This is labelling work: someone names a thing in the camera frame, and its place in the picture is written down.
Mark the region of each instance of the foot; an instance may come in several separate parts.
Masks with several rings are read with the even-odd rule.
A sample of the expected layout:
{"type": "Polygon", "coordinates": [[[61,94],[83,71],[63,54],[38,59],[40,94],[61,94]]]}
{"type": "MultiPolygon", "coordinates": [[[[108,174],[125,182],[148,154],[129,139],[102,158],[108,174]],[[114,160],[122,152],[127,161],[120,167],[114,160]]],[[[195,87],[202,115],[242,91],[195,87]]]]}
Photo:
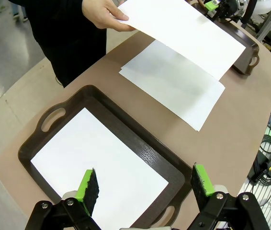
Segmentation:
{"type": "Polygon", "coordinates": [[[13,19],[17,22],[20,19],[20,16],[18,13],[13,15],[13,19]]]}

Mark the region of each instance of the white paper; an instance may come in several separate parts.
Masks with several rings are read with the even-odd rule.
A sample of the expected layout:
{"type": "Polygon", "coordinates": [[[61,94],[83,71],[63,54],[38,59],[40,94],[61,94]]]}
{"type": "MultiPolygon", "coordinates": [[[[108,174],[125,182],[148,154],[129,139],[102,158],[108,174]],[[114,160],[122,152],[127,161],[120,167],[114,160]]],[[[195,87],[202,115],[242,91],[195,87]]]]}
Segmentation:
{"type": "Polygon", "coordinates": [[[85,171],[94,168],[100,192],[92,217],[105,230],[130,227],[168,184],[87,109],[31,162],[61,197],[77,190],[85,171]]]}
{"type": "Polygon", "coordinates": [[[222,83],[159,41],[154,41],[120,71],[199,131],[224,91],[222,83]]]}
{"type": "Polygon", "coordinates": [[[218,81],[245,47],[184,0],[128,0],[126,23],[180,53],[218,81]]]}

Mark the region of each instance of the screw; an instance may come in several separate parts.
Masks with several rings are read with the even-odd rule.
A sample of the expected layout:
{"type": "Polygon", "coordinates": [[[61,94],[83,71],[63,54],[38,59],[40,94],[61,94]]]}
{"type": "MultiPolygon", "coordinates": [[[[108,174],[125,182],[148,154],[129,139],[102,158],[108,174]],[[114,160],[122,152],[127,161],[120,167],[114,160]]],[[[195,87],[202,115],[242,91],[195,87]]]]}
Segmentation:
{"type": "Polygon", "coordinates": [[[248,200],[249,199],[248,195],[246,195],[246,194],[244,194],[242,197],[243,197],[243,200],[248,200]]]}
{"type": "Polygon", "coordinates": [[[43,208],[43,209],[45,209],[45,208],[47,208],[47,207],[48,207],[48,204],[47,204],[47,203],[43,203],[43,204],[42,204],[42,208],[43,208]]]}
{"type": "Polygon", "coordinates": [[[216,198],[217,198],[217,199],[223,199],[223,198],[224,198],[224,196],[223,196],[223,194],[218,193],[218,194],[216,194],[216,198]]]}
{"type": "Polygon", "coordinates": [[[73,201],[73,200],[68,200],[68,201],[67,201],[67,204],[68,204],[69,206],[71,206],[71,205],[74,204],[74,201],[73,201]]]}

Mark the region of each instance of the human hand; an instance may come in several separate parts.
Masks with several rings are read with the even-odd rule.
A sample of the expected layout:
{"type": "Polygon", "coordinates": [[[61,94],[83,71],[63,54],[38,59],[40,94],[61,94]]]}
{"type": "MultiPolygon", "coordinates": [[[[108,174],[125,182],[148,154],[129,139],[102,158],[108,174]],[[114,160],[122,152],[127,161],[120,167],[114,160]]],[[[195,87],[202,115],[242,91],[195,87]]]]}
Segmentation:
{"type": "Polygon", "coordinates": [[[117,20],[127,21],[129,18],[116,7],[112,0],[83,0],[82,13],[99,29],[112,28],[119,32],[134,30],[133,27],[117,20]]]}

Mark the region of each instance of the black pants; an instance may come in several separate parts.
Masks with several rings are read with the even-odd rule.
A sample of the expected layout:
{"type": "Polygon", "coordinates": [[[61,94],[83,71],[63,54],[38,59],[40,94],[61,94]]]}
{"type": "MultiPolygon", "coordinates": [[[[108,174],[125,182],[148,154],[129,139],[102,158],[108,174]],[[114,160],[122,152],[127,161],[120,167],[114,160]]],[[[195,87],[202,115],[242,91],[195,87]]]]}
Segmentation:
{"type": "Polygon", "coordinates": [[[95,29],[69,44],[46,47],[40,44],[63,87],[106,54],[107,31],[95,29]]]}

